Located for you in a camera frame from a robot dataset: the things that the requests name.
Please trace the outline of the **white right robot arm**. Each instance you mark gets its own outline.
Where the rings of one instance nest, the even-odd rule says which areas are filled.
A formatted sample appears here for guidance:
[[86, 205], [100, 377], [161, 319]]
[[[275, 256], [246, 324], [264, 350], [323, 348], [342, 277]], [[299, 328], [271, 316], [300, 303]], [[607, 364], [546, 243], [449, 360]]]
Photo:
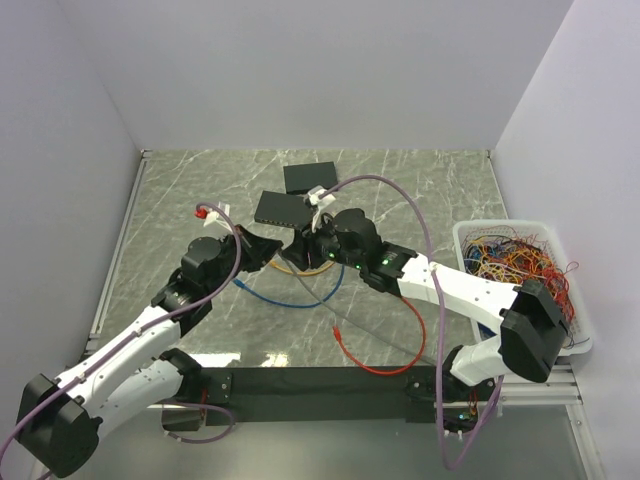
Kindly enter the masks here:
[[433, 262], [382, 240], [358, 208], [336, 216], [304, 212], [286, 225], [294, 240], [283, 256], [299, 269], [334, 261], [356, 269], [378, 292], [442, 306], [493, 332], [493, 337], [459, 346], [439, 359], [440, 387], [448, 397], [461, 399], [482, 381], [508, 373], [534, 383], [548, 380], [569, 324], [543, 283], [500, 283]]

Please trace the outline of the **black TP-Link network switch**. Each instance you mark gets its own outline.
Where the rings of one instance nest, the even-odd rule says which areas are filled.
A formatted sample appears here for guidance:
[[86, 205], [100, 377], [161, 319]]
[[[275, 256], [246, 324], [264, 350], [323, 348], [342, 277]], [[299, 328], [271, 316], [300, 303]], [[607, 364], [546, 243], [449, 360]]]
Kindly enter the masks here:
[[257, 223], [304, 229], [312, 219], [312, 212], [300, 196], [263, 191], [254, 213]]

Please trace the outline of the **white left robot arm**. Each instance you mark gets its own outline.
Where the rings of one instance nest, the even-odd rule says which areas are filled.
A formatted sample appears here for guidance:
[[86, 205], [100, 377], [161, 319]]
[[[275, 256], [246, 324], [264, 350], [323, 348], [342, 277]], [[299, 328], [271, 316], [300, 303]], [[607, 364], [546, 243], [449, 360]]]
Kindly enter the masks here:
[[24, 387], [13, 434], [47, 472], [79, 470], [117, 426], [162, 400], [187, 402], [202, 391], [201, 366], [175, 348], [212, 310], [214, 298], [242, 272], [265, 267], [280, 240], [232, 227], [199, 237], [139, 316], [93, 355]]

